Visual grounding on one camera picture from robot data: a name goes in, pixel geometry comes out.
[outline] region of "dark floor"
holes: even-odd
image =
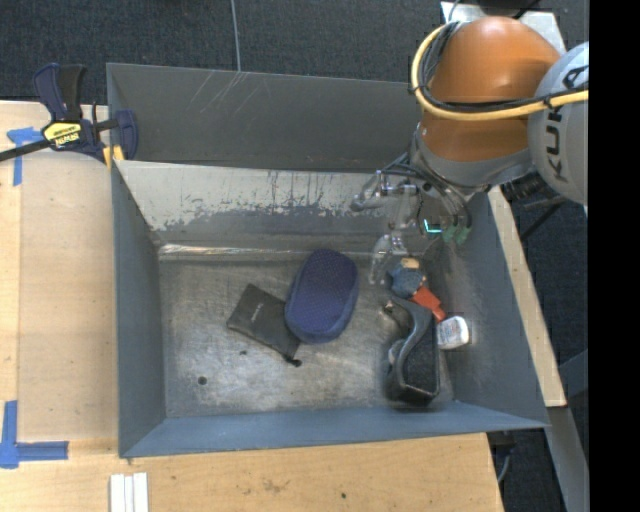
[[[521,0],[523,6],[529,0]],[[417,42],[441,22],[431,0],[0,0],[0,98],[33,97],[48,62],[88,67],[82,101],[106,103],[107,62],[237,69],[405,82]],[[542,0],[567,48],[589,39],[588,0]],[[239,50],[240,62],[237,59]],[[524,232],[542,210],[514,205]],[[560,364],[587,346],[587,222],[563,205],[524,242]],[[587,406],[574,409],[588,456]],[[507,512],[563,511],[545,436],[515,434],[504,480]]]

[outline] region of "gray bin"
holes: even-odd
[[[109,107],[134,110],[136,158],[112,173],[123,457],[538,428],[546,409],[486,196],[463,246],[407,235],[472,343],[441,354],[427,409],[382,383],[398,333],[360,279],[352,320],[296,368],[226,328],[254,284],[285,299],[316,248],[361,275],[386,209],[349,204],[420,117],[406,84],[110,64]]]

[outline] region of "orange object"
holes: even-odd
[[[558,51],[524,23],[487,16],[451,37],[431,93],[440,101],[465,103],[530,98],[559,58]],[[527,118],[467,122],[425,112],[420,130],[435,155],[457,162],[499,158],[528,147]]]
[[[429,288],[421,286],[409,300],[419,304],[423,308],[430,309],[438,323],[447,317],[447,314],[440,307],[440,299],[436,297]]]

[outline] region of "bin floor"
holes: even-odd
[[[347,328],[322,345],[301,344],[287,363],[275,350],[226,327],[247,284],[283,300],[304,256],[258,261],[160,262],[169,417],[388,404],[383,376],[398,337],[382,313],[389,292],[368,284],[368,255],[354,257],[360,293]]]

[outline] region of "white bottle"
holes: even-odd
[[[458,348],[469,343],[469,326],[461,316],[452,316],[437,325],[436,337],[440,349]]]

